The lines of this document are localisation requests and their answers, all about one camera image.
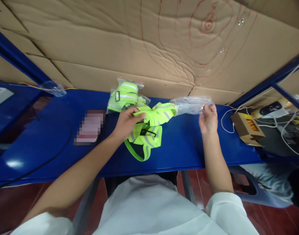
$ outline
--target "hand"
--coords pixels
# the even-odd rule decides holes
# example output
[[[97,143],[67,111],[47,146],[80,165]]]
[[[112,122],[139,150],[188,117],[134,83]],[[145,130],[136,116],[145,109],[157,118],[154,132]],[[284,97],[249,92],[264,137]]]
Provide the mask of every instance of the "hand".
[[[203,113],[199,115],[198,123],[202,134],[216,133],[218,129],[216,106],[205,104]]]
[[[130,137],[132,130],[137,122],[144,119],[146,116],[145,113],[142,113],[135,117],[133,113],[139,112],[135,107],[129,108],[125,111],[122,111],[119,115],[117,125],[112,132],[112,135],[124,141]]]

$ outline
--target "person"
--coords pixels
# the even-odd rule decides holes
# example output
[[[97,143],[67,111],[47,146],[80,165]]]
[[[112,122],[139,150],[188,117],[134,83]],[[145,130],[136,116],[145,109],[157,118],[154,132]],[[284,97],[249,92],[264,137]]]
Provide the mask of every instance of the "person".
[[[61,217],[89,187],[116,149],[128,139],[136,108],[119,115],[112,134],[59,176],[44,192],[12,235],[74,234],[69,219]],[[217,133],[215,105],[205,105],[199,117],[204,159],[212,197],[198,209],[177,192],[176,186],[158,175],[131,177],[118,185],[104,205],[97,234],[258,234],[241,199],[234,194],[231,175],[223,158]]]
[[[267,192],[290,205],[299,207],[299,166],[293,163],[240,166],[255,177]]]

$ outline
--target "black cable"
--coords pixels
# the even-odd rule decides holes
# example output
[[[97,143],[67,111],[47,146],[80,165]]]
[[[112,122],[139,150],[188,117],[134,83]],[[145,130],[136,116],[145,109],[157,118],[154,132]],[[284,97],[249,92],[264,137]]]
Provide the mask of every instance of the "black cable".
[[[60,151],[59,151],[55,156],[53,156],[51,159],[49,159],[49,160],[47,160],[46,162],[44,162],[42,165],[40,165],[40,166],[34,168],[33,170],[31,170],[31,171],[25,173],[24,175],[22,175],[22,176],[20,176],[20,177],[18,177],[18,178],[15,178],[14,180],[11,180],[11,181],[9,181],[9,182],[7,182],[7,183],[1,184],[1,185],[0,185],[0,189],[3,188],[3,187],[8,186],[8,185],[10,185],[10,184],[12,184],[12,183],[14,183],[14,182],[17,182],[17,181],[21,180],[22,178],[24,178],[24,177],[26,177],[26,176],[32,174],[33,172],[37,171],[38,169],[40,169],[40,168],[42,168],[43,166],[45,166],[45,165],[47,165],[48,163],[50,163],[52,160],[54,160],[56,157],[58,157],[58,156],[61,154],[61,152],[65,149],[65,147],[66,147],[67,144],[69,143],[69,140],[70,140],[71,137],[72,137],[72,129],[71,129],[71,126],[70,126],[70,124],[69,124],[69,122],[68,122],[67,120],[65,120],[65,121],[66,121],[66,123],[68,124],[69,130],[70,130],[70,134],[69,134],[69,137],[68,137],[66,143],[65,143],[64,146],[60,149]]]
[[[10,84],[10,83],[4,82],[4,81],[1,80],[1,79],[0,79],[0,82],[2,82],[2,83],[6,83],[6,84],[8,84],[8,85],[12,85],[12,86],[25,86],[25,85],[15,85],[15,84]],[[28,101],[29,105],[32,107],[32,110],[33,110],[33,113],[34,113],[34,115],[35,115],[35,118],[36,118],[38,121],[40,121],[40,118],[38,117],[38,115],[37,115],[37,113],[36,113],[36,110],[35,110],[35,108],[33,107],[33,104],[32,104],[32,103],[28,100],[28,98],[26,98],[23,94],[19,94],[19,95],[21,95],[22,97],[24,97],[24,98]],[[34,168],[33,170],[31,170],[31,171],[25,173],[24,175],[22,175],[22,176],[20,176],[20,177],[18,177],[18,178],[15,178],[14,180],[11,180],[11,181],[8,181],[7,183],[3,183],[3,184],[1,184],[1,185],[0,185],[0,189],[3,188],[3,187],[8,186],[8,185],[10,185],[10,184],[12,184],[12,183],[14,183],[14,182],[17,182],[17,181],[21,180],[22,178],[24,178],[24,177],[26,177],[26,176],[32,174],[33,172],[37,171],[38,169],[40,169],[40,168],[42,168],[43,166],[45,166],[45,165],[47,165],[48,163],[50,163],[52,160],[54,160],[56,157],[58,157],[58,156],[61,154],[61,152],[65,149],[65,147],[66,147],[67,144],[69,143],[69,140],[70,140],[71,137],[72,137],[72,129],[71,129],[71,125],[70,125],[70,123],[69,123],[67,120],[64,120],[64,121],[67,123],[67,125],[68,125],[68,127],[69,127],[70,134],[69,134],[69,137],[68,137],[66,143],[65,143],[64,146],[61,148],[61,150],[60,150],[56,155],[54,155],[51,159],[49,159],[49,160],[47,160],[46,162],[44,162],[42,165],[40,165],[40,166]]]

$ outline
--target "white sleeve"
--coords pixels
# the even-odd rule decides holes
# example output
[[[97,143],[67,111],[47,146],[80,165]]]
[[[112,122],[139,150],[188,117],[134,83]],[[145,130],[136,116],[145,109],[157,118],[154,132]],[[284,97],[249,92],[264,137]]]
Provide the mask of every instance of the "white sleeve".
[[[72,222],[64,217],[42,213],[16,228],[11,235],[73,235]]]
[[[214,194],[206,206],[206,213],[227,234],[259,235],[248,219],[240,197],[233,193]]]

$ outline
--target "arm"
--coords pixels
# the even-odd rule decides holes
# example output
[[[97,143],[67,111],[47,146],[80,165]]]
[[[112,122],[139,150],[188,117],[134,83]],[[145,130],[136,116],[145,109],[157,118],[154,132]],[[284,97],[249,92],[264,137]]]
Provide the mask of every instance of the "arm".
[[[207,176],[212,194],[218,192],[234,193],[231,174],[223,158],[218,129],[218,116],[215,105],[205,105],[204,112],[199,117],[202,133],[204,158]]]
[[[145,117],[145,114],[134,117],[133,113],[138,111],[136,108],[123,111],[113,133],[59,176],[44,192],[22,223],[44,212],[61,216],[64,210],[85,192],[117,148],[129,137],[135,124]]]

